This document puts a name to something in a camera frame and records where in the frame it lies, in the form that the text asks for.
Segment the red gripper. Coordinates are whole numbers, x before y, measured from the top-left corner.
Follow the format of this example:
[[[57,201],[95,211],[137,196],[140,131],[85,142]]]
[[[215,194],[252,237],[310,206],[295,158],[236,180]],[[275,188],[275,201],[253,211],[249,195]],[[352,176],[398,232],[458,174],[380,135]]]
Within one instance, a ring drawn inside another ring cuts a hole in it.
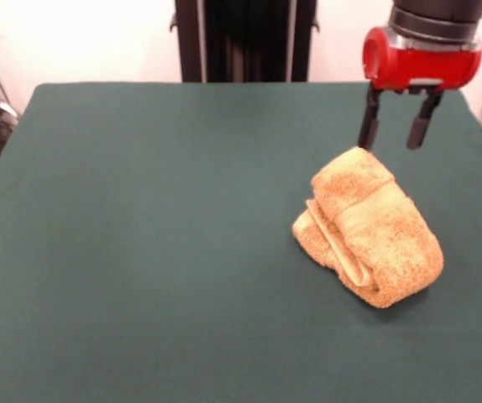
[[[364,39],[364,77],[371,81],[357,145],[371,150],[379,120],[381,90],[401,91],[411,86],[458,90],[475,76],[482,59],[482,43],[437,44],[398,34],[390,27],[374,27]],[[408,149],[422,146],[442,92],[431,89],[413,119]]]

